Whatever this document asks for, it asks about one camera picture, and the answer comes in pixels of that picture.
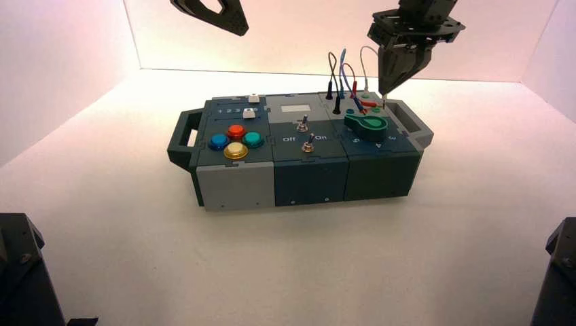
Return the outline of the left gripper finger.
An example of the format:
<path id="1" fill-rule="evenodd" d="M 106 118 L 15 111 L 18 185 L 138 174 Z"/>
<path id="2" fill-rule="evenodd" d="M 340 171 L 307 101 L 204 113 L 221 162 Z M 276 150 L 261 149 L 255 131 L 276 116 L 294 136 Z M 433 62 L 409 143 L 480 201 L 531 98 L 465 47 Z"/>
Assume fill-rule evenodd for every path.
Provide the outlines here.
<path id="1" fill-rule="evenodd" d="M 223 20 L 220 15 L 222 11 L 220 1 L 218 1 L 218 3 L 220 4 L 221 9 L 218 12 L 209 9 L 203 2 L 199 0 L 171 0 L 170 3 L 183 14 L 199 19 L 210 25 L 216 26 L 217 28 L 223 29 Z"/>
<path id="2" fill-rule="evenodd" d="M 239 0 L 220 1 L 222 11 L 220 13 L 222 28 L 235 35 L 245 35 L 249 30 L 249 25 L 242 5 Z"/>

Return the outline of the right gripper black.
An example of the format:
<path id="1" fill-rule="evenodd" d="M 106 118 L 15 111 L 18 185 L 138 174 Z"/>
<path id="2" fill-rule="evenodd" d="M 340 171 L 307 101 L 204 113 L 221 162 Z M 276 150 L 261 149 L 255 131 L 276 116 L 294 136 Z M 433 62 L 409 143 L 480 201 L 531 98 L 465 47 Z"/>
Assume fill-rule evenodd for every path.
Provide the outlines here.
<path id="1" fill-rule="evenodd" d="M 455 5 L 456 1 L 447 0 L 400 1 L 396 9 L 372 14 L 373 23 L 367 36 L 380 46 L 381 95 L 387 95 L 423 70 L 431 60 L 431 45 L 451 43 L 466 29 L 462 22 L 450 17 Z"/>

